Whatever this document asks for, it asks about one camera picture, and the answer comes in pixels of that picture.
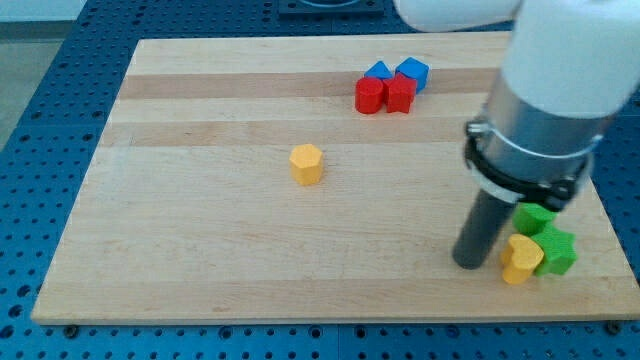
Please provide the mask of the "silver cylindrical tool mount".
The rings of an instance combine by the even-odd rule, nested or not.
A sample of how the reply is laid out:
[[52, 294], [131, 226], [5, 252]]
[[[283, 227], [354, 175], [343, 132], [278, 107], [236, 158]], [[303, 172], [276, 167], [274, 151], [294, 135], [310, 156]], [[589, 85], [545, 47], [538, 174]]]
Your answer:
[[475, 207], [519, 203], [562, 211], [593, 169], [592, 152], [611, 116], [556, 115], [525, 101], [498, 75], [481, 112], [466, 124], [465, 162], [480, 186]]

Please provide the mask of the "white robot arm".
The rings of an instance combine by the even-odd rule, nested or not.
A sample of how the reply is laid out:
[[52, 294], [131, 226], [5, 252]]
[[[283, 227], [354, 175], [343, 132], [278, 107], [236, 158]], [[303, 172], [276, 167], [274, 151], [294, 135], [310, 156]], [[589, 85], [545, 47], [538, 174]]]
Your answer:
[[466, 125], [479, 192], [452, 256], [480, 267], [517, 204], [559, 212], [581, 191], [593, 152], [639, 85], [635, 0], [395, 0], [423, 32], [513, 22], [490, 95]]

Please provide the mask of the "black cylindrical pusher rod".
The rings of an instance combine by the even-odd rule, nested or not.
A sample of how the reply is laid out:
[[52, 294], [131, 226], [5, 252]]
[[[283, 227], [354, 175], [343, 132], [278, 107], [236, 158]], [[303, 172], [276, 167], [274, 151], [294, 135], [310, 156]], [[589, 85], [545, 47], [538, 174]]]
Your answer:
[[464, 269], [481, 267], [515, 208], [515, 203], [480, 190], [452, 249], [454, 261]]

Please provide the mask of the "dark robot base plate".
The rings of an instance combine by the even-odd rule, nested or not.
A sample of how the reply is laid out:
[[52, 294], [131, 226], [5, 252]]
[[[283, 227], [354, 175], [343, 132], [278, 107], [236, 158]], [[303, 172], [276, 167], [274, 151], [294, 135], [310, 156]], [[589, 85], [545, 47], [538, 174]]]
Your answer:
[[278, 0], [280, 18], [299, 16], [382, 15], [383, 0]]

